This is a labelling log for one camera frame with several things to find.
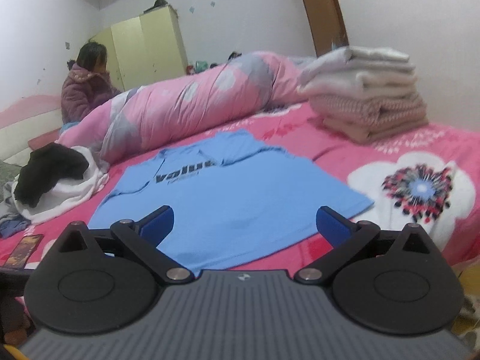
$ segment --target black circular disc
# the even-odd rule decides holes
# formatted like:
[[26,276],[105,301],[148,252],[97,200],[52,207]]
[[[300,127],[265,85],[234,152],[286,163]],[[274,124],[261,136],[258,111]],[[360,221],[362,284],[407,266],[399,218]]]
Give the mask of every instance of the black circular disc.
[[35,321],[58,332],[91,335],[118,329],[142,316],[157,294],[153,276],[123,258],[75,262],[32,275],[25,291]]
[[355,262],[335,277],[333,296],[353,320],[382,333],[418,335],[457,316],[463,293],[444,263],[424,254]]

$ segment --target gray ribbed panel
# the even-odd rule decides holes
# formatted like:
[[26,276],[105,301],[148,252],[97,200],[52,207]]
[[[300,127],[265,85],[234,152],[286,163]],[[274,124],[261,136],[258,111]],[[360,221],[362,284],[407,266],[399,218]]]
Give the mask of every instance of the gray ribbed panel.
[[319,287],[283,271],[205,271],[169,287],[142,320],[97,337],[46,330],[22,351],[31,360],[460,360],[447,331],[425,337],[376,334],[340,315]]

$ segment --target girl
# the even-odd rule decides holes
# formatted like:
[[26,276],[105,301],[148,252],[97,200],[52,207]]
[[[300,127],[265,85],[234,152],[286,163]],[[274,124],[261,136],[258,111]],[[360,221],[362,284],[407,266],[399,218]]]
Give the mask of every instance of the girl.
[[107,48],[97,42],[85,44],[61,91],[64,125],[80,122],[93,109],[120,93],[112,86],[107,72]]

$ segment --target pink pillow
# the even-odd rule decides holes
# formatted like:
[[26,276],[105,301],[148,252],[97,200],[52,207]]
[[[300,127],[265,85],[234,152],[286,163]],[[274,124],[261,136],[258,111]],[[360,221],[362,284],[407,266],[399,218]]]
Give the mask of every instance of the pink pillow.
[[60,129],[57,128],[56,130],[46,132],[45,134],[39,135],[36,138],[32,138],[28,141],[28,146],[32,150],[40,149],[45,145],[55,142],[60,136]]

